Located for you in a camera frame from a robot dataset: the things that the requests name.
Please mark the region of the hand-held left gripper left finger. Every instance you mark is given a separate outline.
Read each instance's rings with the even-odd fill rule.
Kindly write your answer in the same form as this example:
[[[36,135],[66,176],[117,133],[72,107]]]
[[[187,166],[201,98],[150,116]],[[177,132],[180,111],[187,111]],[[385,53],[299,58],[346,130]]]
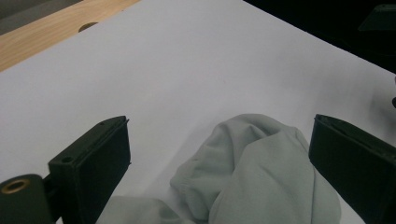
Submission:
[[[131,164],[128,119],[106,119],[49,161],[64,224],[95,224]]]

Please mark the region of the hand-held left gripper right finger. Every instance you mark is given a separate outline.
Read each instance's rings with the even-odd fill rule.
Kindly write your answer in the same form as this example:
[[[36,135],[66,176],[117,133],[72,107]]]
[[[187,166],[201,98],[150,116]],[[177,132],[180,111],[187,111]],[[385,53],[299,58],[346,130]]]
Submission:
[[[366,224],[396,224],[396,147],[316,115],[309,159]]]

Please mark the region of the light blue cloth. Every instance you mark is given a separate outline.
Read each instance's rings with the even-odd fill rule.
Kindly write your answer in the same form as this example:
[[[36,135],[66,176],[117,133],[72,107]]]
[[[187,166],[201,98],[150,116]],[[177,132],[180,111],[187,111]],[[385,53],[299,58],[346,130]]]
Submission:
[[[97,224],[340,224],[333,187],[302,133],[243,114],[218,124],[170,180],[191,215],[157,199],[112,198]]]

